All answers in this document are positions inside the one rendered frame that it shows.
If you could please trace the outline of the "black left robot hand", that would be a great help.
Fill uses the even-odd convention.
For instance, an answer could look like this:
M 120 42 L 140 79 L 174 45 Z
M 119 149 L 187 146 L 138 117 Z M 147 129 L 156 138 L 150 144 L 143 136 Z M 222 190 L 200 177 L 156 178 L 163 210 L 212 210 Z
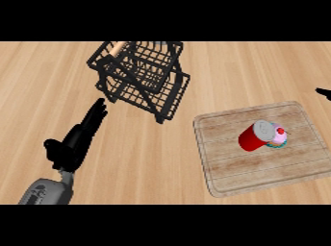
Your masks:
M 46 159 L 52 162 L 52 169 L 73 173 L 79 168 L 106 114 L 104 99 L 98 98 L 91 105 L 82 122 L 72 127 L 63 141 L 51 138 L 44 141 Z

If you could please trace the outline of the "pink frosted cupcake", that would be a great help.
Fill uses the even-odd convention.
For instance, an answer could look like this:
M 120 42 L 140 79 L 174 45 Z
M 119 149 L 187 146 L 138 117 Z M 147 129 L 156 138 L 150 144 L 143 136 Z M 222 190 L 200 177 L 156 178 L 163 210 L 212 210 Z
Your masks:
M 276 135 L 273 140 L 265 144 L 267 147 L 270 148 L 281 148 L 286 145 L 286 131 L 283 127 L 273 123 Z

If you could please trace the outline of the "wooden cutting board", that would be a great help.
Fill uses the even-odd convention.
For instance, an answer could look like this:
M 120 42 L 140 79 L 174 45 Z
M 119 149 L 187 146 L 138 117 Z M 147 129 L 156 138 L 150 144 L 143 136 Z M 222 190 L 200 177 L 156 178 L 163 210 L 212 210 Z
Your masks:
M 286 131 L 280 148 L 239 147 L 239 135 L 264 119 Z M 331 176 L 331 152 L 295 101 L 218 111 L 194 117 L 193 128 L 208 191 L 225 197 Z

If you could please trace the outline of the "red can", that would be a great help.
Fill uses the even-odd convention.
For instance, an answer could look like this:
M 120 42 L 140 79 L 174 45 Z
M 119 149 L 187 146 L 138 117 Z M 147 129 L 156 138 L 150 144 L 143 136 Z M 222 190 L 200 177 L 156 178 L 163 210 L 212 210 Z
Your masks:
M 256 120 L 239 134 L 239 147 L 246 152 L 262 147 L 276 136 L 273 124 L 265 120 Z

